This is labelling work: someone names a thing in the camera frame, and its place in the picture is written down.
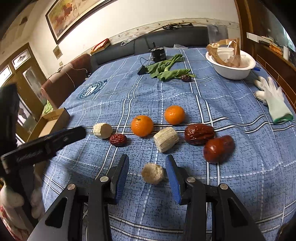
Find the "dried red date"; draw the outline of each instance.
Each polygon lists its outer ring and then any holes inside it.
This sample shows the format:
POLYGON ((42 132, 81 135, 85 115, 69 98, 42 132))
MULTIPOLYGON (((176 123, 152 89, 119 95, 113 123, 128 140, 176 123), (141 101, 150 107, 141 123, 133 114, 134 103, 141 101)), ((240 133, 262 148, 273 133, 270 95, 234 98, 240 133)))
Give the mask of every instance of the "dried red date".
POLYGON ((183 74, 181 75, 181 80, 184 82, 190 82, 192 80, 191 76, 187 75, 187 74, 183 74))
POLYGON ((220 163, 225 161, 234 151, 234 140, 231 136, 222 136, 209 140, 204 147, 207 162, 220 163))
POLYGON ((192 124, 185 129, 185 141, 191 145, 204 145, 214 137, 214 128, 205 124, 192 124))
POLYGON ((114 134, 110 136, 110 144, 113 146, 123 146, 127 143, 127 138, 123 134, 114 134))

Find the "white root chunk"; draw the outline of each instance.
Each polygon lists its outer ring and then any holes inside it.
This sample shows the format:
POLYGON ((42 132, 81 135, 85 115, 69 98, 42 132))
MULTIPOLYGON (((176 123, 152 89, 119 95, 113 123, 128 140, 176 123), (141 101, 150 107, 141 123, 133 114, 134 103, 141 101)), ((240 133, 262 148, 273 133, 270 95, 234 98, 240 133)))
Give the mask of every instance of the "white root chunk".
POLYGON ((159 184, 164 179, 163 168, 154 163, 147 163, 141 174, 145 182, 153 185, 159 184))
POLYGON ((96 137, 106 139, 111 136, 113 128, 107 123, 97 123, 94 125, 93 133, 96 137))
POLYGON ((167 127, 154 135, 154 142, 159 152, 171 149, 178 141, 178 133, 173 127, 167 127))

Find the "orange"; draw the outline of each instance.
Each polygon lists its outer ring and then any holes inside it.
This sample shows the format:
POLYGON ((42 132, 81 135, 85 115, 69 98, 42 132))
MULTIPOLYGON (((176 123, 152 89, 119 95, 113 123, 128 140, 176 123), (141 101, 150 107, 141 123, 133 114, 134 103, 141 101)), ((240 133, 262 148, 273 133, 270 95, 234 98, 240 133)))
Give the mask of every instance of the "orange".
POLYGON ((131 130, 137 136, 148 136, 153 130, 153 121, 146 115, 138 115, 131 122, 131 130))
POLYGON ((165 120, 171 125, 178 125, 185 119, 185 111, 181 106, 172 105, 165 110, 165 120))

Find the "blue plaid tablecloth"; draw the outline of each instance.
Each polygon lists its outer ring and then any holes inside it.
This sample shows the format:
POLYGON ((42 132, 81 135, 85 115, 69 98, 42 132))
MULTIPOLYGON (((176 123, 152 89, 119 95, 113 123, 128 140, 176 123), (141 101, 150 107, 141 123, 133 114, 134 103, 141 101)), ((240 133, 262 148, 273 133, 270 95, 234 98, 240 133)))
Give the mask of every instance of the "blue plaid tablecloth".
MULTIPOLYGON (((268 107, 257 101, 257 88, 251 80, 267 73, 251 72, 241 81, 218 75, 205 59, 206 49, 166 49, 168 56, 181 53, 183 62, 172 69, 190 68, 196 74, 191 83, 181 80, 161 82, 150 75, 137 75, 140 57, 132 56, 103 65, 65 101, 71 115, 69 128, 86 128, 85 139, 68 145, 54 157, 45 172, 42 187, 46 209, 68 183, 89 186, 117 165, 122 154, 130 159, 129 173, 122 200, 109 206, 113 240, 181 240, 186 206, 173 200, 166 182, 150 185, 143 181, 141 170, 148 162, 165 167, 172 154, 178 166, 203 183, 227 183, 252 215, 267 241, 273 241, 279 227, 288 222, 296 209, 296 124, 295 121, 273 124, 268 107), (187 113, 183 124, 175 126, 179 142, 166 153, 159 153, 153 134, 135 136, 130 123, 137 115, 147 115, 155 123, 154 133, 169 125, 163 118, 171 105, 187 113), (106 122, 114 132, 128 138, 126 147, 115 147, 108 140, 95 137, 95 123, 106 122), (184 141, 184 130, 191 123, 214 127, 217 136, 231 135, 236 149, 224 164, 208 164, 203 146, 184 141)), ((87 225, 84 210, 83 240, 87 225)), ((211 236, 211 208, 207 209, 207 238, 211 236)))

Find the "white glove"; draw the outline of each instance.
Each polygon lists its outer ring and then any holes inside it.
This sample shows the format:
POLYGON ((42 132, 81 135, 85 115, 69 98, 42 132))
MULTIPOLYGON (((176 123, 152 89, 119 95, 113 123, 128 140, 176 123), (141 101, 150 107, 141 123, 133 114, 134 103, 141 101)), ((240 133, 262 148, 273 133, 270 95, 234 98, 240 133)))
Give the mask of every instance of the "white glove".
POLYGON ((255 80, 254 84, 260 91, 256 91, 255 96, 258 100, 262 101, 264 105, 268 105, 273 122, 278 123, 293 120, 293 115, 284 102, 285 98, 281 87, 276 89, 271 77, 268 77, 268 83, 266 79, 261 76, 259 76, 258 79, 259 81, 255 80))
MULTIPOLYGON (((32 192, 30 203, 32 205, 32 217, 36 219, 42 218, 45 213, 41 184, 41 178, 35 175, 35 189, 32 192)), ((16 208, 23 206, 23 204, 24 198, 10 187, 4 185, 0 190, 0 218, 11 235, 19 241, 27 240, 30 235, 30 231, 16 211, 16 208)))

